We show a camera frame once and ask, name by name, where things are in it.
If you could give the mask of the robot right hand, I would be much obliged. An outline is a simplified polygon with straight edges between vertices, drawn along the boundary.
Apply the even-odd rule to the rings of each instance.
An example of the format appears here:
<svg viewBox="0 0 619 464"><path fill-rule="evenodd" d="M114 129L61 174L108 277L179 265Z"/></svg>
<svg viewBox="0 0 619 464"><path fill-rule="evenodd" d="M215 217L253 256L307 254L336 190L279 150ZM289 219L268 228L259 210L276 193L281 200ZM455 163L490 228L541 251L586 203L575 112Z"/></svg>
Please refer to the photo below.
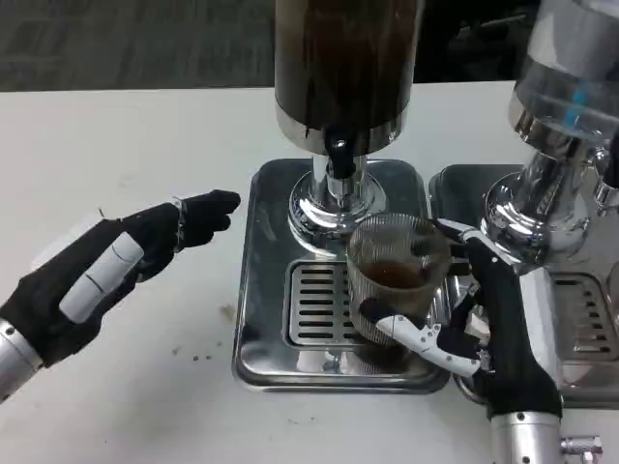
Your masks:
<svg viewBox="0 0 619 464"><path fill-rule="evenodd" d="M490 418L529 412L560 421L563 401L557 386L554 346L535 337L535 317L550 311L525 303L525 275L481 230L445 218L432 223L465 250L479 288L458 307L465 309L478 302L484 308L488 345L465 333L457 321L432 327L383 298L363 300L361 314L380 333L423 359L472 379L486 399Z"/></svg>

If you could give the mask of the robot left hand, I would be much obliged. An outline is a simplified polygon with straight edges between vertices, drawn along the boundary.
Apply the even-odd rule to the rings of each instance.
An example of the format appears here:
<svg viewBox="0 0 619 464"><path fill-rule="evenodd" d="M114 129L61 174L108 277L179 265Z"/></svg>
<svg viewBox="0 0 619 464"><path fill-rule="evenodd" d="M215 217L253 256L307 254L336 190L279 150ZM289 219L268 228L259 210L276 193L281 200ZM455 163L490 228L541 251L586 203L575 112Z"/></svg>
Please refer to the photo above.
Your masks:
<svg viewBox="0 0 619 464"><path fill-rule="evenodd" d="M1 318L24 341L34 368L51 367L92 342L137 284L227 230L240 204L238 193L215 189L127 217L99 217L18 281Z"/></svg>

